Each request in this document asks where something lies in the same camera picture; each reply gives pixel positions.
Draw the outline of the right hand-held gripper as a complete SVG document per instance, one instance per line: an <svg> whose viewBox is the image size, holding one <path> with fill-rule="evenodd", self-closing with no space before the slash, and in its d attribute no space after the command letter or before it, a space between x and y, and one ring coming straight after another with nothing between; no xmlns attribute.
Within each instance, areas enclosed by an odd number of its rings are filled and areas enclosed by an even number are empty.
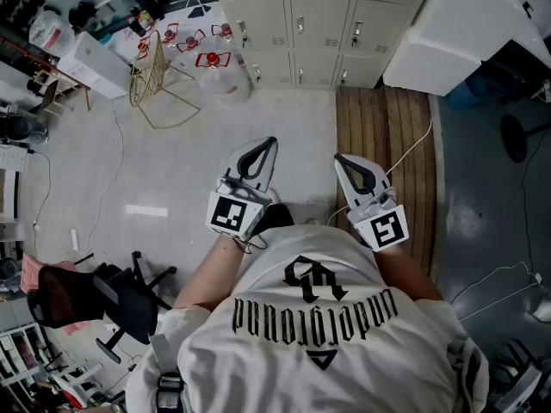
<svg viewBox="0 0 551 413"><path fill-rule="evenodd" d="M349 207L347 218L373 252L386 250L409 238L404 207L384 169L364 157L336 154L335 170ZM359 196L374 196L360 205Z"/></svg>

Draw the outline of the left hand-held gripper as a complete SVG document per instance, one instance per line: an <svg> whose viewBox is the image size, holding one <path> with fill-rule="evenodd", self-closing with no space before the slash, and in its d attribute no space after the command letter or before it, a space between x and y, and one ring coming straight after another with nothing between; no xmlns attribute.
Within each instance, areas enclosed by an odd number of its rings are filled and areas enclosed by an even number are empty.
<svg viewBox="0 0 551 413"><path fill-rule="evenodd" d="M265 192L271 182L278 152L275 137L253 139L234 150L224 176L210 192L206 226L212 231L248 242L272 198Z"/></svg>

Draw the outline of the white metal locker cabinet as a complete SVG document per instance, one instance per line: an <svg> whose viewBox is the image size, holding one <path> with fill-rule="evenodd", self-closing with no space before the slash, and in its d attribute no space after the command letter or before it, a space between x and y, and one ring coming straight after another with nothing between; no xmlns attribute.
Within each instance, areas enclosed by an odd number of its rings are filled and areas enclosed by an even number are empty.
<svg viewBox="0 0 551 413"><path fill-rule="evenodd" d="M219 0L258 89L372 89L424 0Z"/></svg>

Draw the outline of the person's left forearm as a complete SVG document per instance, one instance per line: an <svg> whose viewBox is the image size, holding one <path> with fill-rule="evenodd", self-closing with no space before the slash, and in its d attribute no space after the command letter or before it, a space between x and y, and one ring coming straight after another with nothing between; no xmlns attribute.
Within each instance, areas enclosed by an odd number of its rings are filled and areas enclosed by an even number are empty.
<svg viewBox="0 0 551 413"><path fill-rule="evenodd" d="M219 236L177 295L173 309L199 306L214 311L231 294L244 255L234 239Z"/></svg>

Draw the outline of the person's right forearm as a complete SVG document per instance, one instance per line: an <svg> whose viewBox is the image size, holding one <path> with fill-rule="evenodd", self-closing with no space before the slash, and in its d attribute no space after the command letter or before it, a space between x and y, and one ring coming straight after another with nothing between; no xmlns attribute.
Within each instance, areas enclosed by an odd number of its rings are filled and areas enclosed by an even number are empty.
<svg viewBox="0 0 551 413"><path fill-rule="evenodd" d="M389 287L399 289L413 301L443 299L429 276L400 246L375 252L374 257L381 277Z"/></svg>

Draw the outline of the wooden slat platform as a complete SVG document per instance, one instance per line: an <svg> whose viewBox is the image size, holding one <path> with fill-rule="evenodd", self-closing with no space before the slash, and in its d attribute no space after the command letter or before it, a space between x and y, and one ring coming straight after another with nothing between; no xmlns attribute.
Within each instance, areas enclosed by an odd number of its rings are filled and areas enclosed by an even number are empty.
<svg viewBox="0 0 551 413"><path fill-rule="evenodd" d="M336 92L337 152L365 157L389 172L406 212L405 250L431 273L436 221L434 121L426 94L381 86Z"/></svg>

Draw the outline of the person's white printed t-shirt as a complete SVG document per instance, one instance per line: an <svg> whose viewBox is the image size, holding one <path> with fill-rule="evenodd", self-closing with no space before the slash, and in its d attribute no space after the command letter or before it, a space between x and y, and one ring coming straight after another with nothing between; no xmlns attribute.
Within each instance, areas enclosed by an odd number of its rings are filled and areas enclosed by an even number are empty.
<svg viewBox="0 0 551 413"><path fill-rule="evenodd" d="M214 311L167 312L128 413L482 413L488 362L448 302L389 287L337 228L260 238Z"/></svg>

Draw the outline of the black office chair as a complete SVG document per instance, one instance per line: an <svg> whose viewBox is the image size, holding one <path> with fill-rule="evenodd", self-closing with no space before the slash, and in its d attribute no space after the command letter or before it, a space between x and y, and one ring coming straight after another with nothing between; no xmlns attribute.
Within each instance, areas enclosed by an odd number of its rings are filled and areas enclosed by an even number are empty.
<svg viewBox="0 0 551 413"><path fill-rule="evenodd" d="M158 310L171 306L154 292L164 279L177 272L169 266L147 283L139 259L132 253L133 266L121 269L102 263L88 273L54 266L43 267L38 274L38 288L27 292L28 308L39 325L51 329L108 317L118 330L107 342L96 339L98 348L113 362L121 358L114 347L124 335L148 345L158 322Z"/></svg>

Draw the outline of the white flat box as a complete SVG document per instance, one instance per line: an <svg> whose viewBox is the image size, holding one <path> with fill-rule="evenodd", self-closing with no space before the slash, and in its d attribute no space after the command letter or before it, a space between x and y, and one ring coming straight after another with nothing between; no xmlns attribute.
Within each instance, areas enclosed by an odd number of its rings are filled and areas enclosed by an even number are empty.
<svg viewBox="0 0 551 413"><path fill-rule="evenodd" d="M86 32L60 58L58 69L110 100L127 96L130 89L128 64Z"/></svg>

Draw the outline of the small wooden stool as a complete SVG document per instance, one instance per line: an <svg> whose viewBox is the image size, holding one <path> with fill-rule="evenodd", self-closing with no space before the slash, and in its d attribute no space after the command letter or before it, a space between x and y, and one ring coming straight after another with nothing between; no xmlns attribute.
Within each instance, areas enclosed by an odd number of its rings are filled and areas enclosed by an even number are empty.
<svg viewBox="0 0 551 413"><path fill-rule="evenodd" d="M87 110L91 110L90 88L63 72L42 69L35 74L33 82L40 86L39 91L43 91L40 111L57 117L62 117L64 111L72 112L73 108L62 104L59 98L63 97L66 91L79 91L80 89L84 91Z"/></svg>

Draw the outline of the black round fan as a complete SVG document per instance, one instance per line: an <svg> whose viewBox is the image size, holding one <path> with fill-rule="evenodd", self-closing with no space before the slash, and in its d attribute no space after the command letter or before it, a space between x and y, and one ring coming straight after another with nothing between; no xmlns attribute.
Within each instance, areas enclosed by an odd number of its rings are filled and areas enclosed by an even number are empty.
<svg viewBox="0 0 551 413"><path fill-rule="evenodd" d="M45 144L48 140L47 126L37 118L19 114L0 116L0 139L28 144Z"/></svg>

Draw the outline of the white ribbed heater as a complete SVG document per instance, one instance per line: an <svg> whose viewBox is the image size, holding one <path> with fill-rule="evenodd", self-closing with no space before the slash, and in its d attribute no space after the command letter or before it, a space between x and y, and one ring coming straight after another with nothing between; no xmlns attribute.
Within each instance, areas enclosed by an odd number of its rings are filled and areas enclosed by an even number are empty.
<svg viewBox="0 0 551 413"><path fill-rule="evenodd" d="M26 148L0 144L0 170L24 172L28 165L27 158Z"/></svg>

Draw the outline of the clear plastic jug red label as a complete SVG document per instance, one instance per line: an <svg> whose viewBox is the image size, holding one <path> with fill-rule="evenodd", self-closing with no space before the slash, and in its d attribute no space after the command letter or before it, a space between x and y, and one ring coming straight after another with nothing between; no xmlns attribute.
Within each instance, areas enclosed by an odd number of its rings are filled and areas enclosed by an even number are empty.
<svg viewBox="0 0 551 413"><path fill-rule="evenodd" d="M58 58L65 56L76 36L71 25L51 10L40 12L29 29L29 42Z"/></svg>

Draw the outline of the white shelf unit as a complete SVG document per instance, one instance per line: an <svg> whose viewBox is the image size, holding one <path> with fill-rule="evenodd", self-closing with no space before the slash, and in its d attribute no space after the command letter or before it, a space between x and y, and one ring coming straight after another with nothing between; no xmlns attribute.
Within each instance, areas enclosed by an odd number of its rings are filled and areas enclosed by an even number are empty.
<svg viewBox="0 0 551 413"><path fill-rule="evenodd" d="M45 364L45 345L37 323L0 332L0 386L23 413L31 413L29 387Z"/></svg>

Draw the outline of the black pedestal fan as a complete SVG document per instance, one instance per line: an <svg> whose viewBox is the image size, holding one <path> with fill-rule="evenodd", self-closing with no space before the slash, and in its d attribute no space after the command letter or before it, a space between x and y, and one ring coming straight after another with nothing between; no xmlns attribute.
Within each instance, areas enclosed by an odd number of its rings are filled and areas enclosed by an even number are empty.
<svg viewBox="0 0 551 413"><path fill-rule="evenodd" d="M546 132L549 129L551 129L551 121L530 130L525 130L519 119L510 114L504 115L500 121L503 145L508 156L515 163L522 163L526 159L528 137Z"/></svg>

